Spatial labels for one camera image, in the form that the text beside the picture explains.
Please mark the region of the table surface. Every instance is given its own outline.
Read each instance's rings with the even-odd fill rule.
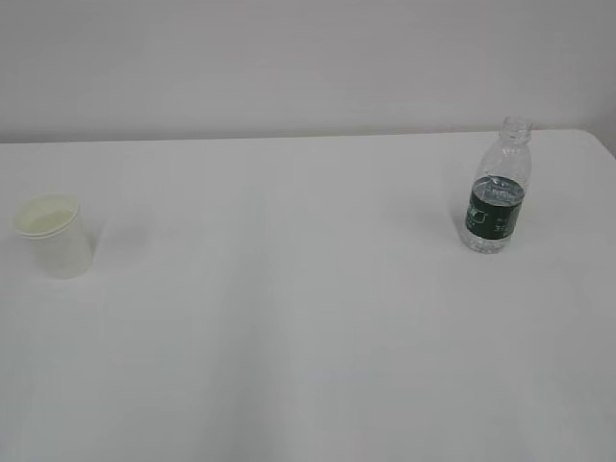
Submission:
[[[613,462],[616,162],[534,133],[480,255],[495,136],[0,145],[0,460]],[[74,280],[11,229],[51,192],[96,238]]]

